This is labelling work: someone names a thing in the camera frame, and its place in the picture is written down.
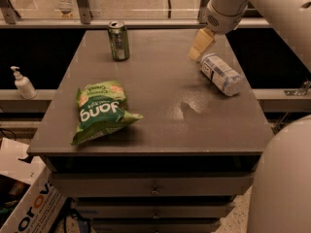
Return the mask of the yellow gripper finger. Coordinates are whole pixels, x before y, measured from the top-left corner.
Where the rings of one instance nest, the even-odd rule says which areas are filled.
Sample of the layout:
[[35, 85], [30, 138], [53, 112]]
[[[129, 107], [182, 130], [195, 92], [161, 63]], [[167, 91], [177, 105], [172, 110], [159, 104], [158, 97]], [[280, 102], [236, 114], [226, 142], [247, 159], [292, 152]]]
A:
[[201, 28], [192, 43], [188, 57], [190, 60], [197, 61], [202, 54], [207, 51], [215, 42], [215, 33], [209, 28]]

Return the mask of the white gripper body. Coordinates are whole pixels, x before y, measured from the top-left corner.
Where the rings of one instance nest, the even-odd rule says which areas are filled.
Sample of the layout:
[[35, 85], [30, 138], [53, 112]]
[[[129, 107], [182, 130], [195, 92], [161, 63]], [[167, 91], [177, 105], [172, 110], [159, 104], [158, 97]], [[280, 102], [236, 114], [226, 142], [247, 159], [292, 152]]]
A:
[[248, 8], [248, 0], [209, 0], [204, 13], [206, 27], [214, 34], [234, 30]]

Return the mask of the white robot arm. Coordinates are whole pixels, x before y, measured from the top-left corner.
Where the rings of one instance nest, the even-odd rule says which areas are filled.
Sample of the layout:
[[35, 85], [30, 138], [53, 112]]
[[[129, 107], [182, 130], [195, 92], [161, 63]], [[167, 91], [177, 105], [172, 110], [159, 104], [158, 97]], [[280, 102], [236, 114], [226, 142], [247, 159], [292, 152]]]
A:
[[[190, 57], [197, 59], [216, 34], [234, 30], [253, 5], [295, 56], [261, 78], [273, 88], [298, 87], [311, 69], [311, 0], [208, 0], [203, 29]], [[311, 233], [311, 116], [273, 136], [259, 159], [250, 198], [247, 233]]]

